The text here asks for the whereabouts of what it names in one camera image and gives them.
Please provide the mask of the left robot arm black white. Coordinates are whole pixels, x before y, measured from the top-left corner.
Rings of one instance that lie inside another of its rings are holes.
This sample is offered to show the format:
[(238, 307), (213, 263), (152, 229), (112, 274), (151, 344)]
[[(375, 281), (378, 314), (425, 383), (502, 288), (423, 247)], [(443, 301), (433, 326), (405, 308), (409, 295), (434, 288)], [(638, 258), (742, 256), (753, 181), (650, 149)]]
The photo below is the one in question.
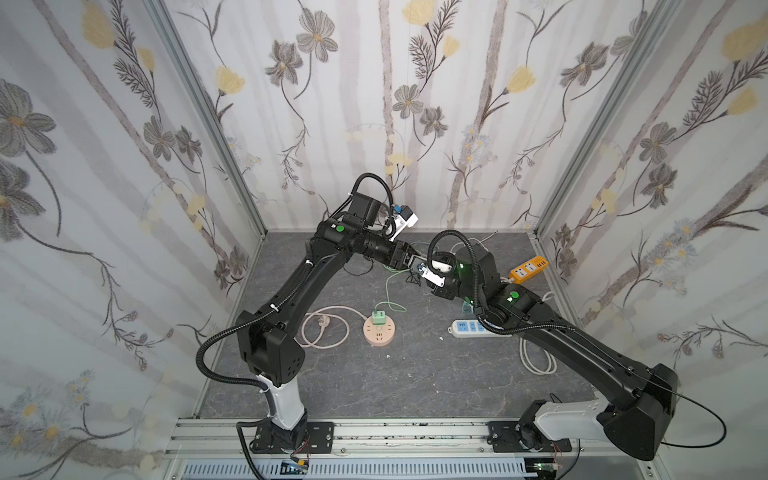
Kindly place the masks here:
[[(366, 179), (384, 182), (376, 174), (361, 174), (347, 198), (306, 241), (303, 260), (278, 292), (256, 312), (242, 311), (231, 327), (208, 338), (196, 353), (196, 366), (206, 378), (252, 386), (265, 395), (269, 415), (261, 424), (267, 429), (270, 448), (289, 453), (308, 448), (308, 414), (296, 380), (306, 352), (295, 336), (325, 286), (354, 255), (403, 270), (417, 254), (398, 238), (417, 222), (416, 214), (396, 204), (390, 189), (384, 202), (361, 193), (359, 187)], [(252, 373), (249, 378), (219, 374), (206, 365), (207, 351), (231, 335), (238, 339), (243, 361)]]

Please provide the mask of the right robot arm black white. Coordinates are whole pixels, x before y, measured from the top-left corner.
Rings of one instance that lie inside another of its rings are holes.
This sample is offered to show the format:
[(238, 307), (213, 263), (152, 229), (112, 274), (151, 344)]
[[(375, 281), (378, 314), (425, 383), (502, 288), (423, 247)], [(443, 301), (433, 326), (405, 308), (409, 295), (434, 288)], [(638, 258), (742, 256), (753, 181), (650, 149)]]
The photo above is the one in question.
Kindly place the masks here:
[(483, 249), (428, 253), (419, 271), (434, 295), (470, 303), (488, 332), (537, 345), (600, 393), (594, 403), (534, 401), (515, 428), (523, 449), (586, 439), (608, 441), (638, 460), (655, 457), (677, 403), (672, 369), (650, 368), (594, 339), (525, 286), (503, 281), (493, 255)]

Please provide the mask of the green USB charger plug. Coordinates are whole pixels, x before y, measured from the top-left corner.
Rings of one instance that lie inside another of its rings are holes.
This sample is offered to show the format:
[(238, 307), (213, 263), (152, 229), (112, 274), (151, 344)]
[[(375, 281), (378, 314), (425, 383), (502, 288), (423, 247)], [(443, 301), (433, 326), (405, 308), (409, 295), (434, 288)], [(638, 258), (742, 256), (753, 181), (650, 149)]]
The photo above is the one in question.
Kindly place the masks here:
[(371, 316), (371, 322), (373, 325), (385, 325), (387, 322), (387, 315), (383, 310), (374, 310)]

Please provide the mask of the round pink power socket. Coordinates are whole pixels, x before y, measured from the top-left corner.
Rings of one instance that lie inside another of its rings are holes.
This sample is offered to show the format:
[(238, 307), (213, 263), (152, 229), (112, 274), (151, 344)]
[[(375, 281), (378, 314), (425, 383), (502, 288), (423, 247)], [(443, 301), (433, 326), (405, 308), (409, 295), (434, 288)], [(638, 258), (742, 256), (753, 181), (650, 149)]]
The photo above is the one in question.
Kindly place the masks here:
[(380, 323), (375, 323), (372, 317), (368, 317), (363, 324), (364, 338), (373, 347), (389, 345), (394, 339), (395, 332), (395, 323), (389, 316)]

